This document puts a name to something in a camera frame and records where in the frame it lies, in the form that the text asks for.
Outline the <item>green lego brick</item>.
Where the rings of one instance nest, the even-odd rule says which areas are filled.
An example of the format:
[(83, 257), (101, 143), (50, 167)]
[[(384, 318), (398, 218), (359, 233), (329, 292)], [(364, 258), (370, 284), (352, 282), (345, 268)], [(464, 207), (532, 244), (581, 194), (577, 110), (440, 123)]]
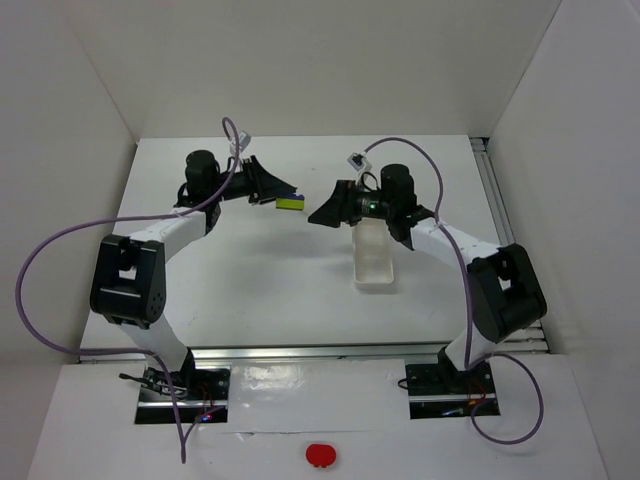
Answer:
[(291, 197), (282, 197), (276, 199), (276, 208), (281, 210), (292, 210), (297, 211), (292, 208), (291, 205)]

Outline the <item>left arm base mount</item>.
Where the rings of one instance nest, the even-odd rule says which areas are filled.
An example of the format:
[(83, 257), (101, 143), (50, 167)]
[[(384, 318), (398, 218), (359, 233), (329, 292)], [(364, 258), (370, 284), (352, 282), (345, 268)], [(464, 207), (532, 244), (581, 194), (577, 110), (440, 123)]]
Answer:
[[(228, 421), (230, 368), (196, 370), (189, 387), (175, 386), (180, 421), (191, 424), (197, 418), (201, 423), (217, 424)], [(152, 372), (146, 370), (138, 376), (120, 373), (121, 380), (139, 385), (134, 423), (136, 425), (166, 425), (175, 420), (173, 403), (165, 380), (152, 380)]]

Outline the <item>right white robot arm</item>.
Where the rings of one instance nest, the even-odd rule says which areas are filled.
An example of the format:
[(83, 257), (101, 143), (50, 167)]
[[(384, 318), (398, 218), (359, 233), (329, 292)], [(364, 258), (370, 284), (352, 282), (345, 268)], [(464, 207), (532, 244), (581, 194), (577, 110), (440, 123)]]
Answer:
[(481, 241), (437, 220), (435, 212), (419, 204), (406, 166), (385, 166), (374, 190), (355, 180), (337, 181), (308, 221), (338, 228), (365, 219), (383, 221), (396, 242), (462, 275), (466, 327), (438, 353), (440, 383), (470, 376), (511, 334), (546, 315), (546, 299), (526, 249)]

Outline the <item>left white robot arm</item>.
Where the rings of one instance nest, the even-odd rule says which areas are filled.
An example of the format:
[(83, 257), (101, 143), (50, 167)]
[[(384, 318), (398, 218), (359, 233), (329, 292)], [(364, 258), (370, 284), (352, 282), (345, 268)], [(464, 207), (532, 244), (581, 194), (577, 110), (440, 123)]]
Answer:
[(187, 156), (185, 178), (168, 218), (129, 236), (111, 234), (101, 241), (90, 292), (91, 310), (143, 350), (147, 369), (141, 381), (156, 391), (187, 391), (198, 378), (191, 350), (164, 314), (167, 262), (213, 230), (221, 202), (246, 198), (252, 205), (265, 204), (297, 191), (254, 156), (222, 170), (208, 150)]

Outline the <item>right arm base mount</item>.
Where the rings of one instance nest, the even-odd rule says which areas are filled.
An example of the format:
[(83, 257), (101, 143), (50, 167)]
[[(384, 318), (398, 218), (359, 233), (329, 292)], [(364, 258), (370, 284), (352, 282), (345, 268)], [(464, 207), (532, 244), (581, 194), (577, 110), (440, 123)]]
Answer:
[(499, 416), (493, 373), (487, 363), (448, 377), (436, 364), (407, 364), (397, 386), (408, 394), (412, 420)]

